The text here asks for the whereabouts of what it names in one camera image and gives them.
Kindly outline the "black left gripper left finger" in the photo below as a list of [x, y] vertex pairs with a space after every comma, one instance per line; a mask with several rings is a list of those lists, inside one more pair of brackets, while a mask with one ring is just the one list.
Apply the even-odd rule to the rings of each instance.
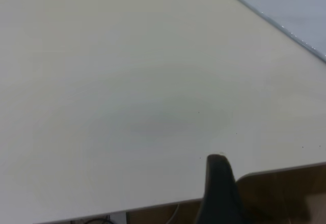
[[217, 171], [221, 155], [209, 155], [206, 162], [204, 196], [198, 212], [198, 223], [218, 223], [219, 205], [217, 194]]

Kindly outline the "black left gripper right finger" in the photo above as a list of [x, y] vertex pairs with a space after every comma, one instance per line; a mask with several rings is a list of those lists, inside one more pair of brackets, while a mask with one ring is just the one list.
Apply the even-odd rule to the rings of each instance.
[[232, 168], [225, 156], [219, 156], [218, 170], [218, 206], [220, 223], [249, 223]]

